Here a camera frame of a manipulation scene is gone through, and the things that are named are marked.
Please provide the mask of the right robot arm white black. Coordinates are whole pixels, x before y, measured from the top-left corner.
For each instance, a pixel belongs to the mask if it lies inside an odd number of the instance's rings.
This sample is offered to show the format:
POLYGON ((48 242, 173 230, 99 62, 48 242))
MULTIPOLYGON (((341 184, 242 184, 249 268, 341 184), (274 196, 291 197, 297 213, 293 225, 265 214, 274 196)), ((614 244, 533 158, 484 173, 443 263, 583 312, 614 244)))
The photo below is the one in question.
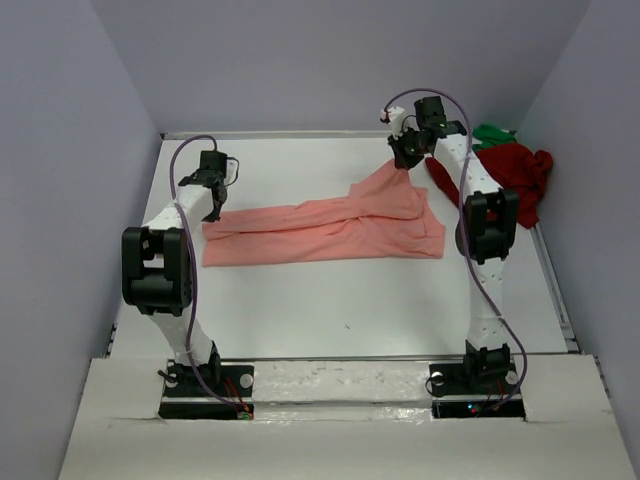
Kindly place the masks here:
POLYGON ((458 181, 455 242, 470 280, 470 321, 459 362, 430 368, 426 389, 435 398, 517 393, 521 379, 508 342, 516 337, 502 312, 503 272, 514 245, 519 196, 487 172, 473 150, 466 118, 447 118, 442 96, 426 90, 414 111, 388 102, 381 120, 389 125, 395 165, 409 170, 432 157, 458 181))

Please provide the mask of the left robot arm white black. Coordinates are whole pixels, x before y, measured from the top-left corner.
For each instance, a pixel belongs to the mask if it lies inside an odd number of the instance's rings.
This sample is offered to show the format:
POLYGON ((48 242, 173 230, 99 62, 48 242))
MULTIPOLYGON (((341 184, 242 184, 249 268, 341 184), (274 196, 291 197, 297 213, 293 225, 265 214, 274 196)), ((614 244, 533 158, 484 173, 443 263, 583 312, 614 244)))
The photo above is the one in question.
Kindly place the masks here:
POLYGON ((167 384, 214 392, 222 377, 215 342, 196 319, 198 303, 197 258, 193 231, 220 219, 228 189, 230 157, 217 149, 200 152, 195 171, 175 177, 169 167, 171 202, 140 227, 128 227, 121 237, 122 296, 159 328, 173 352, 173 366, 161 375, 167 384))

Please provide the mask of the pink t shirt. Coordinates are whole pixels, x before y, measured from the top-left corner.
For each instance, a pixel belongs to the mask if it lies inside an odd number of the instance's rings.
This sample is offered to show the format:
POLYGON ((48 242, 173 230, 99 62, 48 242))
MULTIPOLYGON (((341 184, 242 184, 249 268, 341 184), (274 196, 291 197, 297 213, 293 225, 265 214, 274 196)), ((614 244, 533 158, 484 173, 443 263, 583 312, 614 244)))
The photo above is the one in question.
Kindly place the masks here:
POLYGON ((370 258, 439 259, 445 232, 428 191, 387 161, 342 197, 227 211, 203 225, 205 267, 370 258))

